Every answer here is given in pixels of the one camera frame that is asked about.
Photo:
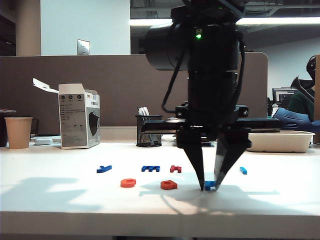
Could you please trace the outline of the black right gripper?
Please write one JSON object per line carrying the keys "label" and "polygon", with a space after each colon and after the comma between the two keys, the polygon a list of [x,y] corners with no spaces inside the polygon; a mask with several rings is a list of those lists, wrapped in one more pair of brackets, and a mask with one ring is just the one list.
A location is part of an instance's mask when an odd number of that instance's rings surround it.
{"label": "black right gripper", "polygon": [[236,105],[229,112],[197,112],[189,106],[175,108],[175,119],[153,120],[142,117],[144,135],[176,134],[176,145],[186,153],[193,166],[200,189],[204,189],[204,163],[201,135],[217,139],[214,165],[215,190],[218,190],[231,167],[252,146],[249,132],[278,132],[281,122],[267,117],[250,117],[246,105]]}

